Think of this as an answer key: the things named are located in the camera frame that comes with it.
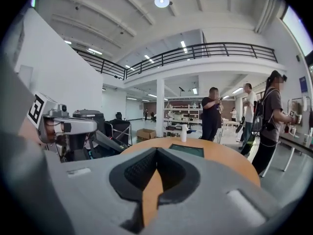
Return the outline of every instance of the white pillar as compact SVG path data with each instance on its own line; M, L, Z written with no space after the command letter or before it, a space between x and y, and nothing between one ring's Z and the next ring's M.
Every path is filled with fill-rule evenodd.
M156 81L156 136L163 137L163 118L164 118L164 79Z

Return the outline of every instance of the metal railing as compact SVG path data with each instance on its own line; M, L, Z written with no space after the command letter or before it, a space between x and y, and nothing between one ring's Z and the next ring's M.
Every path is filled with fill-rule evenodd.
M150 57L149 60L147 59L131 66L126 72L125 79L171 63L211 56L249 56L277 63L274 50L271 48L243 43L205 43L177 48Z
M107 59L92 55L89 52L73 48L87 63L96 71L114 76L117 79L126 79L126 68L115 64Z

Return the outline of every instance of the gray floor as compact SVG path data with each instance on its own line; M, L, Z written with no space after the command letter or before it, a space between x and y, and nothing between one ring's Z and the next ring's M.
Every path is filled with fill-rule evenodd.
M156 124L149 120L134 120L131 122L133 143L136 143L137 130L141 128L156 128ZM193 129L201 129L201 127L195 126ZM200 136L200 132L194 132L187 135L188 138L199 138ZM232 129L224 131L221 144L239 152L238 147L240 144L236 142L236 135ZM253 161L257 148L258 145L251 149L250 156L248 157L250 162ZM313 159L305 154L300 155L300 153L295 152L287 171L282 171L288 161L290 153L290 148L279 144L266 176L260 178L261 187L270 193L281 206L285 206L291 201L300 198L312 180Z

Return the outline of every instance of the black pants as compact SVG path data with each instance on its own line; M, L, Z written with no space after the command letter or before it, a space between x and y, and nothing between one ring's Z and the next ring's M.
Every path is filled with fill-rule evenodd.
M252 165L258 174L264 171L268 166L269 161L275 151L276 145L277 143L275 141L260 135L260 146L252 161Z
M202 138L203 140L212 141L217 133L217 123L210 122L207 120L202 120Z

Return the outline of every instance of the white wall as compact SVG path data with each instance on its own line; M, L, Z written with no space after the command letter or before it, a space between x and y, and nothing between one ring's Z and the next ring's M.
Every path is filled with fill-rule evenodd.
M120 112L126 118L126 92L120 89L106 88L102 92L101 112L105 120L115 119L115 114Z
M290 98L308 95L312 99L313 88L308 66L297 42L284 23L276 18L266 29L264 36L270 43L270 46L275 49L278 63L286 67L288 79L284 84L284 89L281 91L284 109L287 109L287 101ZM300 62L297 61L296 55L299 55ZM305 94L301 93L299 82L299 78L303 76L305 76L308 85L308 93Z
M138 119L143 116L143 103L126 99L126 119Z
M239 29L229 27L203 28L207 43L237 42L268 47L264 36L256 34L252 29Z
M29 9L25 15L24 42L15 66L33 67L30 90L39 91L75 110L101 108L102 76L83 60L37 14Z

